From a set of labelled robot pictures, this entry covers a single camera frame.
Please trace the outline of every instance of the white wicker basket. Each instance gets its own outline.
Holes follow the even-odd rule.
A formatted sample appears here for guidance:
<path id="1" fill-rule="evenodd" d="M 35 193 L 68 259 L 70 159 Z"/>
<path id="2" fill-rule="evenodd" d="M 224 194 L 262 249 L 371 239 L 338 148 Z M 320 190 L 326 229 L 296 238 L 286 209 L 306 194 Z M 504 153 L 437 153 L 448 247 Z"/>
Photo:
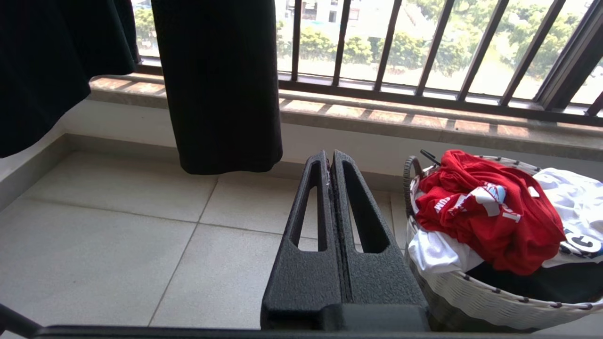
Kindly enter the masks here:
<path id="1" fill-rule="evenodd" d="M 518 168 L 532 176 L 540 171 L 540 168 L 536 166 L 522 163 L 517 160 L 494 156 L 480 157 L 502 163 L 506 166 Z M 411 166 L 414 166 L 415 172 L 419 174 L 413 179 L 411 179 L 410 176 Z M 438 166 L 434 165 L 426 169 L 421 169 L 418 160 L 415 157 L 410 157 L 406 161 L 405 198 L 407 204 L 406 213 L 408 215 L 406 234 L 407 248 L 420 227 L 414 218 L 414 211 L 417 210 L 415 195 L 418 192 L 418 183 L 420 178 L 437 171 L 438 168 Z M 586 315 L 603 311 L 603 300 L 595 303 L 568 304 L 529 299 L 485 284 L 460 271 L 435 274 L 422 272 L 417 269 L 416 263 L 412 262 L 411 259 L 407 260 L 429 302 L 432 316 L 435 316 L 439 323 L 446 325 L 449 330 L 452 328 L 459 331 L 470 331 L 471 329 L 469 327 L 471 327 L 471 325 L 467 323 L 467 319 L 470 319 L 485 320 L 487 323 L 494 325 L 491 329 L 484 329 L 484 327 L 481 326 L 484 331 L 496 331 L 497 329 L 501 329 L 497 328 L 497 326 L 506 326 L 507 329 L 503 331 L 513 332 L 517 330 L 519 332 L 531 332 L 536 329 L 544 329 L 571 322 Z M 440 309 L 442 308 L 442 301 L 436 300 L 438 298 L 443 298 L 446 301 L 446 304 L 449 304 L 447 305 L 448 310 L 444 312 L 446 315 L 440 312 L 439 317 L 438 314 L 434 314 L 433 312 L 437 307 Z M 463 316 L 451 317 L 450 306 L 461 311 Z"/>

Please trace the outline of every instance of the black curtain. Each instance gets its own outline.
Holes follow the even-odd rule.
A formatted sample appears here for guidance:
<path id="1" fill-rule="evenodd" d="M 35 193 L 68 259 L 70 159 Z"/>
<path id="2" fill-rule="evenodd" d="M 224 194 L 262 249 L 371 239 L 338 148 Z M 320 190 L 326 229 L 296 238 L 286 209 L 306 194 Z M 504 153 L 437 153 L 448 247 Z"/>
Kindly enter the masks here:
<path id="1" fill-rule="evenodd" d="M 36 143 L 90 94 L 134 71 L 130 0 L 0 0 L 0 157 Z"/>
<path id="2" fill-rule="evenodd" d="M 184 170 L 270 170 L 283 153 L 274 0 L 152 4 Z"/>

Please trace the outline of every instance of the red shirt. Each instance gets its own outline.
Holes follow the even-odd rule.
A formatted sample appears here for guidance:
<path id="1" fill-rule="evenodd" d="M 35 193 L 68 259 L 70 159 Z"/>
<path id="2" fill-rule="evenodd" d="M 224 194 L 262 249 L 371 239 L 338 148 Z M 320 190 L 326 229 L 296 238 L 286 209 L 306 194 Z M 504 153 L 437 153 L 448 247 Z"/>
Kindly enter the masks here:
<path id="1" fill-rule="evenodd" d="M 540 185 L 520 169 L 461 150 L 419 183 L 417 221 L 468 244 L 496 270 L 527 275 L 565 241 L 559 215 Z"/>

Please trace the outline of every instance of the floor tile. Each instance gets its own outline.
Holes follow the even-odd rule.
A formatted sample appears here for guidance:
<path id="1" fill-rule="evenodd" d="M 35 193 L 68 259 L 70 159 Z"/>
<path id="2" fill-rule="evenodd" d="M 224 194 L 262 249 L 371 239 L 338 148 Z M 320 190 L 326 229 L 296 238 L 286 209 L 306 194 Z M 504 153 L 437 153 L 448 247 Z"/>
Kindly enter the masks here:
<path id="1" fill-rule="evenodd" d="M 152 326 L 259 328 L 281 236 L 199 224 Z M 300 240 L 300 248 L 316 240 Z"/>
<path id="2" fill-rule="evenodd" d="M 231 173 L 221 176 L 201 216 L 204 224 L 282 234 L 291 211 L 298 181 L 255 174 Z M 311 190 L 301 235 L 318 238 L 316 189 Z M 385 221 L 392 228 L 390 195 L 374 191 L 373 196 Z M 354 228 L 356 243 L 358 233 Z"/>
<path id="3" fill-rule="evenodd" d="M 146 326 L 194 227 L 17 200 L 0 214 L 0 303 L 42 325 Z"/>
<path id="4" fill-rule="evenodd" d="M 576 335 L 593 335 L 601 337 L 603 332 L 603 314 L 587 315 L 582 319 L 571 323 L 554 326 L 551 328 L 537 331 L 536 334 L 542 335 L 562 335 L 561 338 L 573 338 Z"/>
<path id="5" fill-rule="evenodd" d="M 186 174 L 170 163 L 77 152 L 25 196 L 197 222 L 216 180 Z"/>

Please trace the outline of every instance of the grout line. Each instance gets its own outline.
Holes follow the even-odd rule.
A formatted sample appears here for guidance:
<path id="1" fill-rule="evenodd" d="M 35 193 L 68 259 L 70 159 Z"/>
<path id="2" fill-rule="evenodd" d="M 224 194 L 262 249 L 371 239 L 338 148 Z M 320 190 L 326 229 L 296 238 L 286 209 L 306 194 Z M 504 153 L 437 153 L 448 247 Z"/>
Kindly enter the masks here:
<path id="1" fill-rule="evenodd" d="M 147 215 L 147 214 L 141 214 L 141 213 L 126 212 L 126 211 L 116 211 L 116 210 L 113 210 L 113 209 L 91 207 L 91 206 L 86 206 L 86 205 L 83 205 L 83 204 L 68 203 L 68 202 L 64 202 L 64 201 L 50 200 L 50 199 L 44 199 L 44 198 L 21 197 L 21 199 L 31 200 L 31 201 L 38 201 L 38 202 L 41 202 L 41 203 L 49 203 L 49 204 L 55 204 L 55 205 L 77 207 L 77 208 L 96 209 L 96 210 L 105 211 L 105 212 L 130 214 L 130 215 L 136 215 L 138 217 L 148 217 L 148 218 L 157 218 L 157 219 L 163 219 L 163 220 L 169 220 L 169 221 L 179 221 L 181 223 L 189 223 L 189 224 L 194 224 L 195 223 L 194 221 L 191 221 L 191 220 L 172 219 L 172 218 L 166 218 L 166 217 L 157 217 L 155 215 Z"/>
<path id="2" fill-rule="evenodd" d="M 176 275 L 176 271 L 178 270 L 178 266 L 180 266 L 182 258 L 184 258 L 186 250 L 188 249 L 188 245 L 191 243 L 192 237 L 193 237 L 193 235 L 195 235 L 195 232 L 197 231 L 197 227 L 198 226 L 199 226 L 199 223 L 197 223 L 195 225 L 195 228 L 192 230 L 191 237 L 189 238 L 189 241 L 186 243 L 185 249 L 182 251 L 182 254 L 180 255 L 180 259 L 178 259 L 178 263 L 176 264 L 176 267 L 174 268 L 174 271 L 172 272 L 172 276 L 169 277 L 168 283 L 165 285 L 165 289 L 163 290 L 163 293 L 161 294 L 161 298 L 159 298 L 159 302 L 157 302 L 157 306 L 155 307 L 155 310 L 153 311 L 153 315 L 151 316 L 151 320 L 149 320 L 149 324 L 147 325 L 147 327 L 151 326 L 151 323 L 153 322 L 153 319 L 155 319 L 155 315 L 157 314 L 157 310 L 159 309 L 159 306 L 161 305 L 161 302 L 163 301 L 163 298 L 165 297 L 165 294 L 168 291 L 169 285 L 172 283 L 172 279 Z"/>
<path id="3" fill-rule="evenodd" d="M 153 311 L 153 315 L 151 316 L 151 320 L 149 320 L 149 324 L 147 325 L 147 327 L 151 326 L 151 323 L 153 322 L 153 319 L 155 319 L 155 315 L 157 314 L 157 310 L 159 310 L 159 306 L 161 305 L 161 302 L 163 301 L 163 298 L 165 297 L 165 294 L 168 292 L 169 285 L 172 283 L 172 279 L 176 275 L 176 271 L 178 270 L 178 267 L 180 266 L 182 258 L 184 258 L 184 256 L 185 256 L 186 250 L 188 249 L 188 246 L 191 243 L 192 237 L 195 235 L 195 232 L 197 231 L 197 228 L 199 227 L 199 222 L 201 221 L 201 216 L 205 212 L 205 209 L 207 208 L 207 205 L 209 205 L 209 200 L 212 198 L 213 192 L 216 190 L 216 186 L 218 186 L 218 180 L 217 180 L 217 178 L 216 178 L 216 183 L 214 184 L 214 186 L 212 188 L 212 191 L 209 193 L 207 201 L 205 202 L 205 206 L 203 206 L 203 210 L 201 211 L 201 214 L 199 214 L 199 219 L 197 220 L 197 223 L 195 225 L 195 229 L 192 230 L 191 237 L 189 238 L 189 241 L 186 243 L 185 249 L 182 251 L 182 254 L 180 255 L 180 259 L 178 260 L 178 264 L 176 264 L 176 267 L 174 268 L 174 271 L 172 272 L 172 276 L 169 277 L 168 284 L 165 285 L 165 289 L 163 290 L 163 293 L 161 294 L 161 298 L 159 298 L 159 302 L 157 303 L 157 307 L 155 307 L 155 311 Z"/>
<path id="4" fill-rule="evenodd" d="M 42 202 L 42 203 L 49 203 L 49 204 L 55 204 L 55 205 L 62 205 L 62 206 L 70 206 L 70 207 L 85 208 L 85 209 L 96 209 L 96 210 L 104 211 L 104 212 L 114 212 L 114 213 L 130 214 L 130 215 L 135 215 L 137 217 L 157 218 L 157 219 L 163 219 L 163 220 L 168 220 L 168 221 L 178 221 L 178 222 L 181 222 L 181 223 L 189 223 L 189 224 L 194 224 L 195 223 L 194 221 L 190 221 L 190 220 L 171 219 L 171 218 L 165 218 L 165 217 L 156 217 L 154 215 L 146 215 L 146 214 L 139 214 L 139 213 L 132 213 L 132 212 L 124 212 L 124 211 L 114 211 L 112 209 L 95 208 L 95 207 L 90 207 L 90 206 L 78 205 L 78 204 L 73 204 L 73 203 L 64 203 L 62 201 L 54 201 L 54 200 L 34 198 L 34 197 L 21 197 L 21 199 L 23 199 L 23 200 L 31 200 L 31 201 L 38 201 L 38 202 Z M 213 226 L 213 227 L 223 227 L 223 228 L 226 228 L 226 229 L 246 230 L 246 231 L 249 231 L 249 232 L 258 232 L 258 233 L 264 233 L 264 234 L 281 235 L 281 236 L 283 235 L 283 233 L 268 232 L 268 231 L 264 231 L 264 230 L 252 230 L 252 229 L 244 229 L 244 228 L 235 227 L 235 226 L 226 226 L 226 225 L 202 223 L 200 221 L 201 220 L 201 216 L 199 216 L 199 222 L 197 222 L 197 224 L 203 224 L 203 225 Z M 308 238 L 307 236 L 301 236 L 301 238 L 316 240 L 316 238 Z"/>

